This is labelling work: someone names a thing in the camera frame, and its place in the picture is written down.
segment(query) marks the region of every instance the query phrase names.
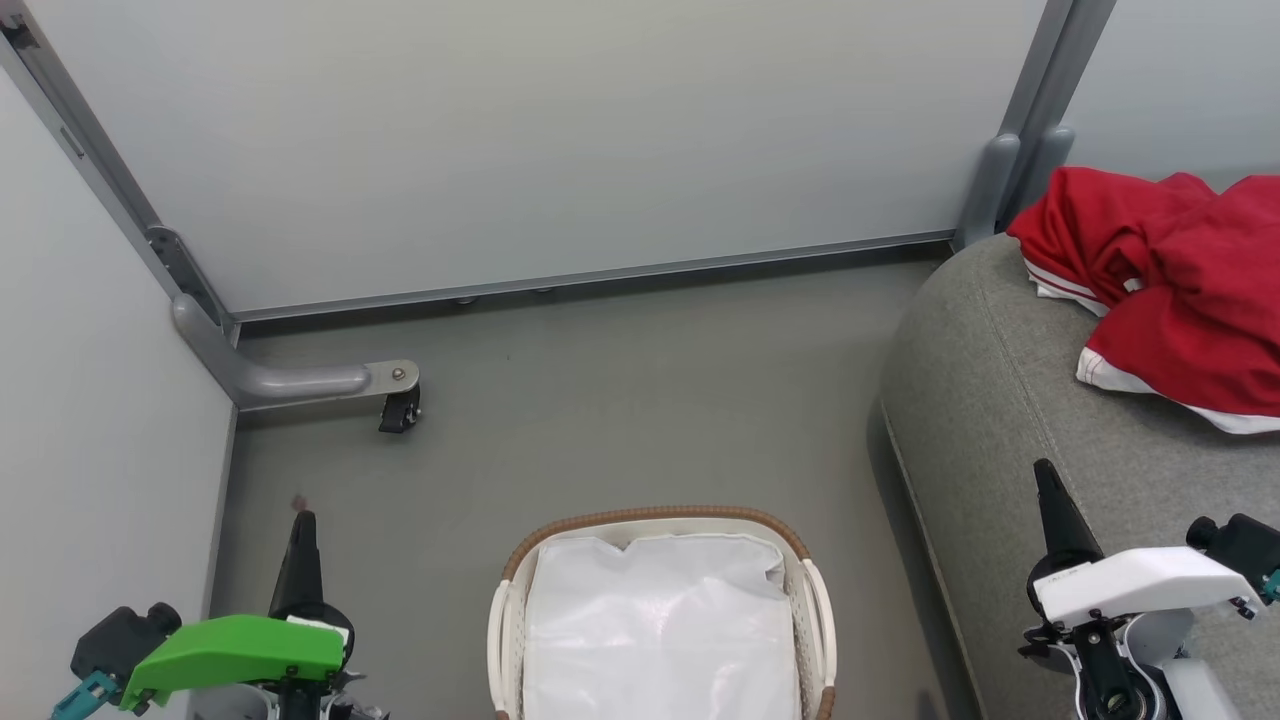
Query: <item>gray sofa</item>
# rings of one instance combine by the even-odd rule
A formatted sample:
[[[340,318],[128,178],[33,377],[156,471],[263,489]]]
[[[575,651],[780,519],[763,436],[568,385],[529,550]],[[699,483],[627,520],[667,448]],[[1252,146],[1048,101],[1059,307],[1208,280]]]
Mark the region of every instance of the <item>gray sofa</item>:
[[[1180,544],[1199,515],[1280,527],[1280,437],[1231,437],[1167,400],[1076,382],[1096,323],[1073,302],[1037,299],[1016,241],[997,236],[925,283],[886,365],[888,437],[992,720],[1073,716],[1071,680],[1016,653],[1038,621],[1025,593],[1044,552],[1036,459],[1057,465],[1105,552]],[[1275,717],[1280,614],[1198,615],[1193,655],[1242,717]]]

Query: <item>gray metal bracket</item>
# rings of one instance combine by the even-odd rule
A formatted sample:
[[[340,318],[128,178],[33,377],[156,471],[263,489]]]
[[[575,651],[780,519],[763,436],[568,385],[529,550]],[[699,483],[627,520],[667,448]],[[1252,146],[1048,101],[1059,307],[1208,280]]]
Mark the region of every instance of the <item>gray metal bracket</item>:
[[[951,247],[1004,231],[1048,187],[1075,135],[1062,115],[1116,0],[1047,0],[1014,94],[969,186]]]
[[[173,323],[218,384],[242,411],[385,395],[383,428],[403,432],[416,420],[419,369],[411,360],[320,368],[270,368],[244,357],[223,337],[196,299],[173,299]],[[394,418],[387,413],[394,411]]]
[[[216,320],[224,331],[229,329],[230,323],[227,322],[221,302],[214,295],[212,286],[205,279],[205,274],[200,272],[200,265],[187,251],[178,231],[155,224],[148,227],[142,237],[147,238],[147,246],[164,264],[164,269],[169,270],[173,282],[178,283],[178,292],[193,297],[210,319]]]
[[[1021,145],[1015,133],[1006,132],[991,138],[982,149],[978,172],[974,173],[969,196],[965,197],[964,209],[960,211],[956,234],[951,238],[951,250],[960,252],[995,233],[1000,201],[1014,173],[1014,161]]]

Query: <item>baseboard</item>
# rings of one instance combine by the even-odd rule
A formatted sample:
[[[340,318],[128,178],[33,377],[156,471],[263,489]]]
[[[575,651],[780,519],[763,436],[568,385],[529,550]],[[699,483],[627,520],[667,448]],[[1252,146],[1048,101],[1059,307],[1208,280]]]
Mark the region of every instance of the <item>baseboard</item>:
[[[900,263],[928,258],[945,259],[951,255],[948,243],[954,233],[954,229],[946,229],[727,258],[664,263],[643,268],[266,307],[233,313],[232,316],[243,324],[246,337],[255,337],[274,332],[292,332],[294,328],[317,329],[330,327],[332,323],[346,324],[344,320],[349,318],[358,318],[361,323],[379,322],[379,318],[383,316],[401,319],[413,316],[416,313],[415,310],[394,311],[396,309],[419,309],[435,304],[452,306],[453,301],[460,299],[484,297],[484,307],[536,304],[541,301],[539,299],[544,299],[536,292],[549,288],[553,288],[556,296],[563,300],[568,296],[646,292],[666,290],[673,284],[732,282],[861,264]],[[494,296],[500,296],[500,301],[493,302]]]

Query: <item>white laundry bag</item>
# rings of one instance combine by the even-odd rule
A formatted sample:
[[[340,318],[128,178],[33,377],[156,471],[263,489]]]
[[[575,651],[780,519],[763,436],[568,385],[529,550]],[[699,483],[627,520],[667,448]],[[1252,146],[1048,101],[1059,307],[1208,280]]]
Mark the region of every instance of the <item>white laundry bag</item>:
[[[831,602],[804,544],[763,512],[562,520],[503,578],[489,619],[499,720],[831,716]]]

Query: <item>caster wheel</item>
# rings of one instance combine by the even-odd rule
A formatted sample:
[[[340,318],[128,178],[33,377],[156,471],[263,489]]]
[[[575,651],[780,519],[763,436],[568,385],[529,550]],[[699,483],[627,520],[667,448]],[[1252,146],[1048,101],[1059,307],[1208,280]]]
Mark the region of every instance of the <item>caster wheel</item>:
[[[419,406],[421,401],[422,386],[420,384],[404,392],[388,395],[387,404],[383,405],[383,423],[378,425],[378,430],[401,434],[416,425],[417,416],[422,413]]]

